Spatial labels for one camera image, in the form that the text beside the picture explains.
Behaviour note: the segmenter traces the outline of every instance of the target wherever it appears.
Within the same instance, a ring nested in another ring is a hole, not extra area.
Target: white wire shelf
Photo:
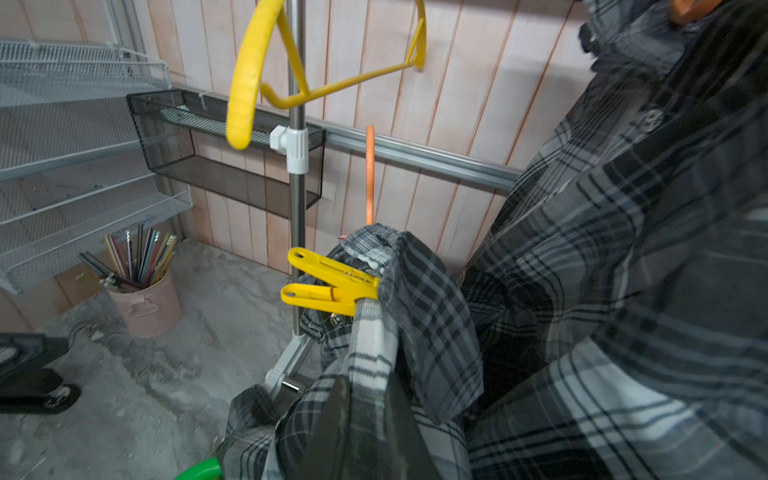
[[[169,88],[167,65],[108,45],[0,42],[0,108]]]
[[[139,151],[125,96],[169,87],[123,48],[0,41],[0,181]]]
[[[141,151],[130,151],[0,181],[0,225],[151,175]]]
[[[101,250],[104,235],[154,225],[191,207],[189,191],[162,194],[153,175],[0,224],[0,287],[20,293],[75,265],[78,253]]]

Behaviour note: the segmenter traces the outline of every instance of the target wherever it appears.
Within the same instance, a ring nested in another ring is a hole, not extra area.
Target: metal rod
[[[299,50],[299,58],[302,64],[304,63],[304,0],[289,0],[288,5],[288,19],[290,20],[291,32],[293,33],[293,41],[296,43],[296,48]],[[299,85],[296,83],[296,77],[293,72],[288,70],[288,94],[293,95],[299,93]],[[304,105],[298,107],[292,107],[288,110],[288,123],[294,130],[304,130],[306,128],[306,118],[304,116]],[[291,233],[291,247],[304,247],[306,246],[306,185],[304,184],[303,174],[291,174],[290,175],[290,199],[291,199],[291,216],[290,216],[290,233]],[[293,281],[296,282],[299,279],[301,272],[296,268],[292,268]],[[301,326],[299,319],[301,318],[302,309],[298,306],[293,308],[293,335],[301,335]]]

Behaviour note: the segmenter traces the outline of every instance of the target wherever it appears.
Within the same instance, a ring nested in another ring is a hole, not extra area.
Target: orange handle
[[[369,125],[366,131],[366,225],[373,223],[373,184],[375,179],[373,175],[373,159],[375,157],[373,125]]]
[[[709,15],[722,0],[672,0],[670,17],[672,22],[679,25],[691,23],[694,20]]]

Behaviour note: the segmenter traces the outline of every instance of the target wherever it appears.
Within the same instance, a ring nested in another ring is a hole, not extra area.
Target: metal wall rail
[[[226,96],[213,92],[204,92],[186,85],[174,87],[196,91],[207,97],[228,100]],[[259,105],[257,110],[271,114],[287,115],[276,108]],[[345,127],[333,122],[308,117],[307,124],[326,130],[326,146],[340,147],[354,152],[365,153],[366,132],[358,128]],[[376,135],[376,156],[411,167],[422,168],[438,174],[466,180],[474,184],[510,191],[520,177],[520,170],[498,164],[491,164],[465,155],[452,154],[437,148],[426,147],[412,142],[399,140],[386,135]]]

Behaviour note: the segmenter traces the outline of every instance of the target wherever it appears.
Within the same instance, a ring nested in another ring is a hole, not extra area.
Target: black object
[[[181,89],[127,96],[136,132],[147,166],[156,174],[232,198],[280,217],[290,218],[289,184],[211,160],[200,152],[192,132],[226,138],[227,103]],[[288,126],[279,115],[257,111],[249,148],[270,149],[270,132],[278,125]],[[306,207],[314,205],[323,193],[323,155],[325,131],[307,126],[309,131],[310,171],[305,175]]]
[[[50,415],[74,405],[80,388],[42,368],[68,350],[65,338],[0,333],[0,413]]]
[[[333,383],[328,400],[317,419],[306,452],[293,473],[293,480],[337,480],[342,478],[344,450],[349,428],[349,379]],[[411,405],[397,372],[389,375],[385,392],[386,434],[391,465],[378,478],[439,480],[432,457],[413,418]]]

